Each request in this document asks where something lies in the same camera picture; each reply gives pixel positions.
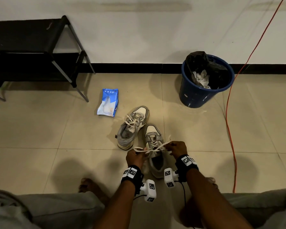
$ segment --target black baseboard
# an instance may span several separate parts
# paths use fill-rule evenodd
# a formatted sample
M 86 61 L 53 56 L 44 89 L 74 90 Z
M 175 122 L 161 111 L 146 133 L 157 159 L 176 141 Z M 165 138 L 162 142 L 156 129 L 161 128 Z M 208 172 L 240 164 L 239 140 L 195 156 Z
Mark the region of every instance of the black baseboard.
M 230 64 L 235 73 L 244 64 Z M 93 63 L 96 73 L 160 73 L 180 74 L 180 63 Z M 80 66 L 81 73 L 91 73 L 89 64 Z M 242 74 L 286 74 L 286 64 L 248 64 L 241 72 Z

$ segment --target forearm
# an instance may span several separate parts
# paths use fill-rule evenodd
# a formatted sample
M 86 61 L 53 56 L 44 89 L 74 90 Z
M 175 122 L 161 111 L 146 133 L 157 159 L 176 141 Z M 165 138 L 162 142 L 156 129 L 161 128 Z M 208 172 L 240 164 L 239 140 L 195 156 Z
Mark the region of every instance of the forearm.
M 130 222 L 134 193 L 134 184 L 131 181 L 123 181 L 93 229 L 127 229 Z
M 252 226 L 197 170 L 190 169 L 187 183 L 208 229 L 252 229 Z

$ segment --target wrist strap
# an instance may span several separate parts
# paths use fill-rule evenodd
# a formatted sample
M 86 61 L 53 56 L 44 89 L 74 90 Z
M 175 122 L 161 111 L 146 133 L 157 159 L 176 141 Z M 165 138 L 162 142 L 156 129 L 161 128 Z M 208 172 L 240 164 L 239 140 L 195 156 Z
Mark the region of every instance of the wrist strap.
M 136 192 L 134 193 L 136 196 L 136 194 L 140 193 L 143 177 L 144 174 L 141 173 L 140 168 L 136 165 L 131 165 L 124 171 L 121 183 L 126 180 L 131 181 L 136 188 Z
M 194 168 L 198 169 L 197 163 L 193 158 L 191 158 L 188 155 L 181 155 L 175 163 L 177 169 L 178 169 L 178 174 L 179 174 L 179 181 L 180 182 L 186 182 L 186 173 Z

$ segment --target black garbage bag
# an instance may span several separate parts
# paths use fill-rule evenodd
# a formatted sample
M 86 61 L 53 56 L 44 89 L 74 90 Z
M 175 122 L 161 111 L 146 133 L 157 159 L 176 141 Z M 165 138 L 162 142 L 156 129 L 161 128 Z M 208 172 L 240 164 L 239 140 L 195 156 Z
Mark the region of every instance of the black garbage bag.
M 184 72 L 186 76 L 194 84 L 199 87 L 203 87 L 194 76 L 193 72 L 202 73 L 206 70 L 207 75 L 209 75 L 209 86 L 211 89 L 219 89 L 226 87 L 230 82 L 228 69 L 209 59 L 204 51 L 196 51 L 190 53 L 185 59 L 186 65 L 184 66 Z

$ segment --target orange cable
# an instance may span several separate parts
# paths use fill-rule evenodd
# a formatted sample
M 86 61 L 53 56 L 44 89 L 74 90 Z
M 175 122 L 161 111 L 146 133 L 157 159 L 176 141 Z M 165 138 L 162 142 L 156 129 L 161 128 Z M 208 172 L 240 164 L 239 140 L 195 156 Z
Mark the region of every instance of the orange cable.
M 270 19 L 270 22 L 268 23 L 267 27 L 265 28 L 262 36 L 260 37 L 257 45 L 255 46 L 254 50 L 252 51 L 252 53 L 250 54 L 247 62 L 244 64 L 244 66 L 239 70 L 239 72 L 237 73 L 237 75 L 235 76 L 234 80 L 236 79 L 236 77 L 240 74 L 240 72 L 244 69 L 244 67 L 247 65 L 247 63 L 249 62 L 249 59 L 251 58 L 253 52 L 255 51 L 255 49 L 257 48 L 257 46 L 259 45 L 260 41 L 262 40 L 266 30 L 268 29 L 270 23 L 272 22 L 273 18 L 275 17 L 276 13 L 278 12 L 278 9 L 280 8 L 282 2 L 284 0 L 281 0 L 281 2 L 279 3 L 277 9 L 275 10 L 272 18 Z M 234 185 L 233 185 L 233 193 L 235 193 L 235 188 L 236 188 L 236 174 L 237 174 L 237 161 L 236 161 L 236 157 L 235 157 L 235 152 L 234 152 L 234 147 L 233 147 L 233 142 L 232 142 L 232 138 L 231 138 L 231 132 L 230 132 L 230 128 L 228 125 L 228 103 L 229 103 L 229 98 L 230 98 L 230 94 L 231 94 L 231 89 L 232 89 L 233 84 L 231 85 L 230 91 L 229 91 L 229 96 L 228 96 L 228 100 L 227 100 L 227 106 L 226 106 L 226 125 L 227 125 L 227 129 L 228 129 L 228 134 L 229 134 L 229 139 L 230 139 L 230 143 L 231 143 L 231 148 L 232 148 L 232 152 L 233 152 L 233 158 L 234 158 Z

